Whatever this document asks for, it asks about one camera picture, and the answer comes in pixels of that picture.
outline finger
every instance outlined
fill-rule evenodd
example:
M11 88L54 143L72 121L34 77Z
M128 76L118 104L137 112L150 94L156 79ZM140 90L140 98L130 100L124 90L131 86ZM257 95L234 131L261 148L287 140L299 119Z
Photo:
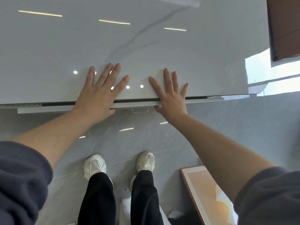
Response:
M154 87L154 90L156 91L157 95L162 98L165 95L165 92L163 91L162 87L159 85L159 83L152 77L149 77L149 82Z
M86 76L84 86L85 87L90 87L93 85L93 79L95 75L95 67L91 66L90 69L88 70L88 75Z
M111 69L112 69L113 65L111 63L108 63L105 67L105 69L103 70L103 72L101 73L101 75L99 76L99 79L97 80L95 86L96 87L102 87L102 85L105 83L107 76L109 75Z
M163 75L164 75L164 78L165 78L166 92L174 91L172 79L171 79L170 73L169 73L167 68L165 68L163 70Z
M116 109L110 109L110 110L108 111L108 115L109 115L109 116L113 115L113 114L115 113L115 110L116 110Z
M153 108L156 110L157 113L161 114L162 108L160 106L153 106Z
M111 74L107 77L105 83L103 84L103 87L111 88L113 83L115 82L115 79L117 78L117 75L119 74L121 70L120 63L116 64L113 68Z
M181 90L180 95L185 98L186 94L187 94L187 90L188 90L188 83L184 85L183 89Z
M129 81L129 76L128 75L124 76L123 79L114 87L114 89L112 90L112 93L113 93L113 95L114 95L115 98L125 88L125 86L128 83L128 81Z
M172 81L173 81L174 92L179 93L179 86L178 86L178 80L177 80L177 73L176 73L176 71L174 71L172 73Z

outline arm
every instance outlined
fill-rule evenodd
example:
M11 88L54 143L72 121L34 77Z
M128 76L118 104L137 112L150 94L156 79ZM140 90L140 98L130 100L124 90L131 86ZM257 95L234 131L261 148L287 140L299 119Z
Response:
M165 69L164 77L166 92L154 78L149 77L162 104L162 107L156 106L155 110L186 137L216 183L232 202L254 175L276 166L188 115L185 105L188 84L179 93L176 72L173 72L171 78Z
M125 76L120 83L110 90L121 65L107 64L98 81L93 86L95 68L92 66L85 85L76 101L75 107L68 113L35 129L21 134L11 141L17 142L40 152L54 168L72 144L92 125L99 123L115 113L110 109L117 95L129 81Z

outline leg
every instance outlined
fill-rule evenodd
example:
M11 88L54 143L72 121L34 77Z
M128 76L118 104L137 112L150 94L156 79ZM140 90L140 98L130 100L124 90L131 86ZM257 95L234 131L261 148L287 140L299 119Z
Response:
M106 174L104 159L99 155L88 158L84 172L89 182L81 204L78 225L115 225L113 184Z
M163 225L158 194L153 183L154 167L153 154L142 152L137 159L138 174L130 182L131 225Z

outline rolled-up sleeve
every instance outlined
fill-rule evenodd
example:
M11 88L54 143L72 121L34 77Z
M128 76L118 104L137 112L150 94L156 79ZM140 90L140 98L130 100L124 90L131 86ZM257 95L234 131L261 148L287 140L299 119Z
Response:
M0 142L1 224L34 224L52 177L52 168L42 154L22 144Z
M238 193L234 209L238 224L300 224L300 171L261 171Z

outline foot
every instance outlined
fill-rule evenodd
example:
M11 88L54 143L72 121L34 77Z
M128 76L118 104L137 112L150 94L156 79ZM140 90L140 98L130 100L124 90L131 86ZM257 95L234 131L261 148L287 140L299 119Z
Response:
M106 163L100 155L93 155L84 162L84 177L89 181L92 175L106 173Z
M139 154L139 157L137 158L137 164L136 169L137 172L140 172L141 170L150 170L151 172L154 170L154 156L149 151L143 151L141 154ZM132 186L133 181L135 180L136 175L133 175L130 184L129 184L129 190L132 192Z

